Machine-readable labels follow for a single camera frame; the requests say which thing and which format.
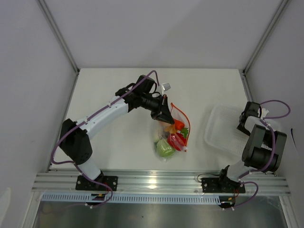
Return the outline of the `orange carrot toy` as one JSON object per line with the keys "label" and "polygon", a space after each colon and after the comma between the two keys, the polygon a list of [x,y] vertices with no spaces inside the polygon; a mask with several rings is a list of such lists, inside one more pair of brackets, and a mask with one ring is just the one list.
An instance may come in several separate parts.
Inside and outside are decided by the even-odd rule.
{"label": "orange carrot toy", "polygon": [[184,122],[174,119],[174,128],[175,128],[175,131],[177,133],[180,133],[183,138],[185,138],[185,139],[187,138],[187,136],[189,134],[189,130],[188,130],[188,127],[186,127]]}

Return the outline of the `white daikon radish toy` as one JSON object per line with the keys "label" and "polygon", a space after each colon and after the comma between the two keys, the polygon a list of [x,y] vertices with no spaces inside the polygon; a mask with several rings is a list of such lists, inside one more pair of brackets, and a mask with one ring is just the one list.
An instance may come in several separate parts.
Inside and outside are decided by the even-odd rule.
{"label": "white daikon radish toy", "polygon": [[152,139],[154,143],[157,143],[162,138],[162,128],[155,128],[152,132]]}

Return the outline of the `clear orange zip top bag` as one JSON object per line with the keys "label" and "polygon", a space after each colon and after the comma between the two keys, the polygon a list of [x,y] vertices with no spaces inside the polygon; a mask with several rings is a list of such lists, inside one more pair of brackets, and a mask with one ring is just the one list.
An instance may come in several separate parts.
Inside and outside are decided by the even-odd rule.
{"label": "clear orange zip top bag", "polygon": [[151,125],[154,153],[158,159],[164,162],[176,154],[187,151],[191,131],[188,116],[173,103],[171,103],[170,114],[174,124],[153,121]]}

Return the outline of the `red bell pepper toy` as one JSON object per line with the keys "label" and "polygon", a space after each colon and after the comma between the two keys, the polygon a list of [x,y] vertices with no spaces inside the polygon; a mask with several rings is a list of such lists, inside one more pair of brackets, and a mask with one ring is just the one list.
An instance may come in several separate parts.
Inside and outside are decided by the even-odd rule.
{"label": "red bell pepper toy", "polygon": [[180,133],[170,134],[167,138],[167,143],[178,151],[183,151],[186,147],[186,139]]}

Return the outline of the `green cabbage toy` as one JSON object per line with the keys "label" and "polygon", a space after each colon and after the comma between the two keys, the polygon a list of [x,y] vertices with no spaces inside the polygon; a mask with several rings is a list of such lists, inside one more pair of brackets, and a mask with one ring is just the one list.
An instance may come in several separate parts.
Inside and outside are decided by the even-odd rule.
{"label": "green cabbage toy", "polygon": [[156,144],[156,152],[160,157],[169,158],[175,153],[175,149],[167,143],[166,139],[161,139]]}

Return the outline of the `yellow ginger root toy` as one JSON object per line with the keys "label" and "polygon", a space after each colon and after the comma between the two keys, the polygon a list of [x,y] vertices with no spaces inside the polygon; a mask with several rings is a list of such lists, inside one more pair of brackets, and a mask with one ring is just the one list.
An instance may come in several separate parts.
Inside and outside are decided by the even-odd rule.
{"label": "yellow ginger root toy", "polygon": [[169,132],[170,134],[175,134],[178,130],[175,128],[175,125],[170,125],[164,128],[165,132]]}

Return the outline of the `purple onion toy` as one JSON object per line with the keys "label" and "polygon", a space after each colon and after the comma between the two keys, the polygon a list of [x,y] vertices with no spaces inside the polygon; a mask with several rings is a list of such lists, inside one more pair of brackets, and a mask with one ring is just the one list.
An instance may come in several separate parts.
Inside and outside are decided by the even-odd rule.
{"label": "purple onion toy", "polygon": [[169,135],[170,135],[169,132],[163,132],[163,134],[162,134],[163,138],[168,138]]}

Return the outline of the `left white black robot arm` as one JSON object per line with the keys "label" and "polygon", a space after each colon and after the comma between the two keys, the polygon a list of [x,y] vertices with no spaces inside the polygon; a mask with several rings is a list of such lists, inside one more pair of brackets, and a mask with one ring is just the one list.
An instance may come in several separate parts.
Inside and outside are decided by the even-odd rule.
{"label": "left white black robot arm", "polygon": [[93,190],[103,185],[102,172],[95,164],[91,140],[115,119],[142,107],[151,112],[151,118],[174,124],[165,94],[170,84],[160,84],[149,76],[139,76],[136,83],[119,89],[104,107],[77,121],[66,119],[62,123],[57,146],[71,159],[69,163],[79,169],[86,184]]}

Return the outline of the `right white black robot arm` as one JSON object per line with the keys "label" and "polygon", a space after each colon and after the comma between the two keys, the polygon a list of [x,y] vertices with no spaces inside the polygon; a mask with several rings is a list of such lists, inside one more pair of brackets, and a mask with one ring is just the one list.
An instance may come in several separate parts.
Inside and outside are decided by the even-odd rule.
{"label": "right white black robot arm", "polygon": [[[277,102],[286,106],[287,113],[281,116],[268,116],[268,110],[262,105]],[[249,136],[243,149],[241,160],[222,169],[217,179],[217,187],[222,192],[241,189],[241,180],[256,172],[275,172],[281,163],[286,133],[275,126],[274,120],[287,117],[290,106],[280,100],[269,100],[262,103],[247,102],[239,117],[237,129]]]}

